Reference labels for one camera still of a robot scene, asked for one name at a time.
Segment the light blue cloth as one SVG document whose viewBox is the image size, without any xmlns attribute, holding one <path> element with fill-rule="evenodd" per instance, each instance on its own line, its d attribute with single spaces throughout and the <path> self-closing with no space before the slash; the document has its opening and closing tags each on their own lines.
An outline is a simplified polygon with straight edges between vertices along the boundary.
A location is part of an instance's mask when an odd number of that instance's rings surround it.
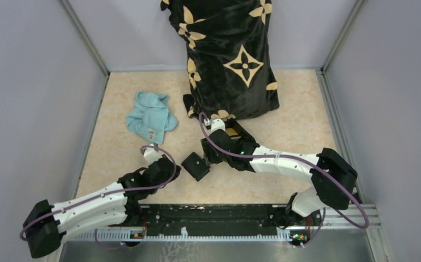
<svg viewBox="0 0 421 262">
<path fill-rule="evenodd" d="M 178 125 L 175 115 L 169 110 L 169 96 L 152 92 L 137 92 L 133 110 L 126 117 L 127 129 L 148 143 L 162 145 L 166 132 Z"/>
</svg>

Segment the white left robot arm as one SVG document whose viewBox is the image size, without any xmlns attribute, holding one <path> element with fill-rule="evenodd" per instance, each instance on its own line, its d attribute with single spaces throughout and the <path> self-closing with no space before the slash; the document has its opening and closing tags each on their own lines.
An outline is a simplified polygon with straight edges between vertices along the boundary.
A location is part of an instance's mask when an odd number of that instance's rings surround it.
<svg viewBox="0 0 421 262">
<path fill-rule="evenodd" d="M 68 240 L 103 227 L 143 225 L 139 201 L 174 181 L 181 167 L 165 155 L 147 167 L 127 173 L 116 182 L 77 199 L 50 204 L 36 203 L 20 233 L 31 258 L 45 257 Z"/>
</svg>

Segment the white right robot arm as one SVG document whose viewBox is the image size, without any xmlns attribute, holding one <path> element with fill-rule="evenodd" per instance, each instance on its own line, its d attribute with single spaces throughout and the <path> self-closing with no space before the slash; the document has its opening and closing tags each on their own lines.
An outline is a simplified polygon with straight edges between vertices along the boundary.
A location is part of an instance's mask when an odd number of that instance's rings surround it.
<svg viewBox="0 0 421 262">
<path fill-rule="evenodd" d="M 312 212 L 325 207 L 346 210 L 358 177 L 331 148 L 316 154 L 288 153 L 262 146 L 250 136 L 231 138 L 222 130 L 203 138 L 201 145 L 211 164 L 225 162 L 238 171 L 274 173 L 308 182 L 310 187 L 289 201 L 286 217 L 293 225 L 300 225 Z"/>
</svg>

